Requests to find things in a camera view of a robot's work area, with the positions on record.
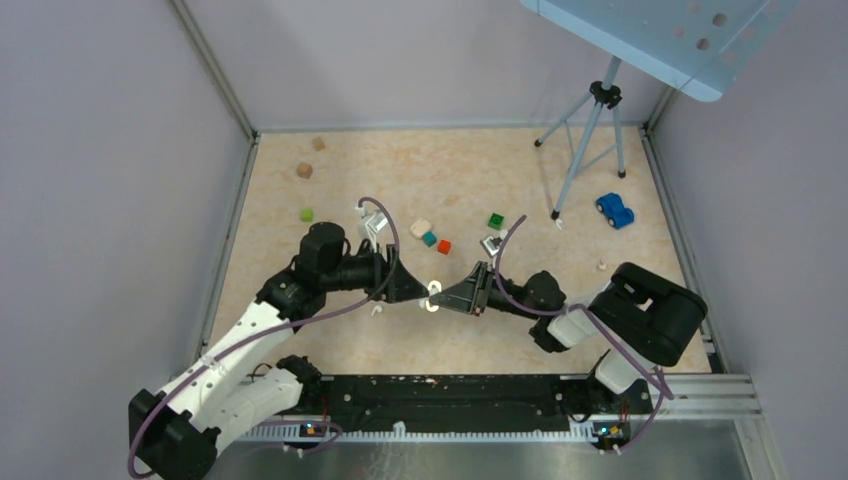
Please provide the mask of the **white earbud charging case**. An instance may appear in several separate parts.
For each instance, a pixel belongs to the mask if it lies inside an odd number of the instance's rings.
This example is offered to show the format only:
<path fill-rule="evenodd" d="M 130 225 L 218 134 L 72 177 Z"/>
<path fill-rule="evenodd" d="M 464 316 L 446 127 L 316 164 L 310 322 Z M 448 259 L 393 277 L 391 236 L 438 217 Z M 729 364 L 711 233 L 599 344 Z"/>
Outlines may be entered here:
<path fill-rule="evenodd" d="M 442 291 L 442 284 L 438 280 L 431 280 L 427 284 L 427 297 L 418 300 L 418 305 L 420 308 L 426 310 L 429 313 L 435 313 L 439 310 L 439 306 L 432 302 L 432 298 Z"/>

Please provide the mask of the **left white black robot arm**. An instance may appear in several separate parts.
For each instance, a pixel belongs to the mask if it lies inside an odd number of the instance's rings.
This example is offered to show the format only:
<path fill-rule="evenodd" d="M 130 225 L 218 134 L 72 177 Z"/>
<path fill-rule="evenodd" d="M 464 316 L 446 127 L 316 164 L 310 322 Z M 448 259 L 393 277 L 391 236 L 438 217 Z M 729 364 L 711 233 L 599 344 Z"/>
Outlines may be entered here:
<path fill-rule="evenodd" d="M 385 250 L 364 239 L 356 253 L 344 229 L 312 225 L 289 266 L 269 278 L 234 326 L 184 373 L 157 392 L 143 389 L 128 406 L 128 472 L 142 462 L 162 479 L 202 479 L 235 440 L 272 415 L 308 413 L 319 404 L 321 377 L 294 358 L 248 386 L 242 381 L 275 347 L 304 325 L 325 319 L 329 293 L 361 290 L 369 301 L 401 303 L 428 297 L 402 265 L 396 243 Z"/>

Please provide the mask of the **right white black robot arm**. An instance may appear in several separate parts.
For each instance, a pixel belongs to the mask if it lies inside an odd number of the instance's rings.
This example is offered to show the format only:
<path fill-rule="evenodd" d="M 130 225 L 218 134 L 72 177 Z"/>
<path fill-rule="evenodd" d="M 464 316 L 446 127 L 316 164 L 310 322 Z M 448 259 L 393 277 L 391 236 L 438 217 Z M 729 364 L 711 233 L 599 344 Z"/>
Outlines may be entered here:
<path fill-rule="evenodd" d="M 708 313 L 693 291 L 625 262 L 595 295 L 567 300 L 548 271 L 518 285 L 480 262 L 465 279 L 428 299 L 434 307 L 478 316 L 494 309 L 533 320 L 529 333 L 549 353 L 567 351 L 596 336 L 610 345 L 586 385 L 589 404 L 612 412 L 638 380 L 667 394 L 658 369 L 673 367 Z"/>

